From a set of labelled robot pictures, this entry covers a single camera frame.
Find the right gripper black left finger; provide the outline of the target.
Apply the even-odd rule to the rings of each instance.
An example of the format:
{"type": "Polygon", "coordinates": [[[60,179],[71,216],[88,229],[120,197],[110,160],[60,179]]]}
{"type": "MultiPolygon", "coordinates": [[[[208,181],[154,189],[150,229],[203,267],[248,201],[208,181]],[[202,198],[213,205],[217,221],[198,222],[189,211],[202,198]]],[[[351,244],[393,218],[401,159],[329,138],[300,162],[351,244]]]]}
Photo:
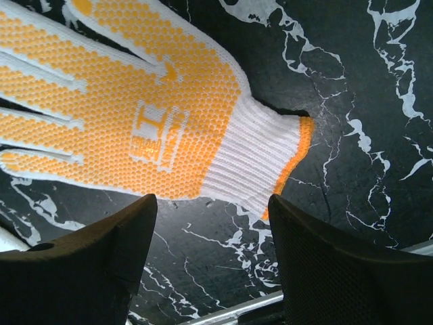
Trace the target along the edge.
{"type": "Polygon", "coordinates": [[[2,324],[126,324],[157,216],[153,194],[27,251],[1,253],[2,324]]]}

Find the orange dotted glove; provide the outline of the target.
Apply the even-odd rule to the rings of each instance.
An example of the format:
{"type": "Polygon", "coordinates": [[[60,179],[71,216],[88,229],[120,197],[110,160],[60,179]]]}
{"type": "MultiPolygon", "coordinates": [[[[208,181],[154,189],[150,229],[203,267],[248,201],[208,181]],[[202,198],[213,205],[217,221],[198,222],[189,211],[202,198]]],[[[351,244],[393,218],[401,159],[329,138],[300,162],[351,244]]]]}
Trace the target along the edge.
{"type": "Polygon", "coordinates": [[[234,58],[159,1],[67,1],[118,49],[1,2],[1,169],[268,215],[306,156],[312,118],[256,101],[234,58]]]}

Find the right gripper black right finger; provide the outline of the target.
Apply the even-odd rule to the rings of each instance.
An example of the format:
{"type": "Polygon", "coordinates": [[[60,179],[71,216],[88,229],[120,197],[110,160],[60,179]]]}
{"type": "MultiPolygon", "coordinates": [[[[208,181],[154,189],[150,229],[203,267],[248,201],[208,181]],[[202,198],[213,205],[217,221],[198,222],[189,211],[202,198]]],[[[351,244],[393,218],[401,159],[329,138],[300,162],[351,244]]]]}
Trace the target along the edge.
{"type": "Polygon", "coordinates": [[[381,247],[269,199],[287,324],[431,324],[432,258],[381,247]]]}

